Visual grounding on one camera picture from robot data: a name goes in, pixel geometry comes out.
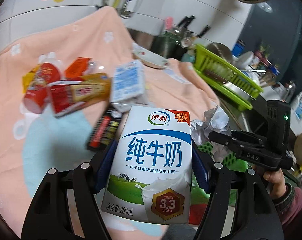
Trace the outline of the person right hand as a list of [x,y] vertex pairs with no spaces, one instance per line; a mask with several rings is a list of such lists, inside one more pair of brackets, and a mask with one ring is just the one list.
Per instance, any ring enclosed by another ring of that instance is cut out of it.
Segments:
[[265,172],[263,178],[273,185],[270,192],[272,199],[280,198],[286,193],[285,178],[281,169],[274,172]]

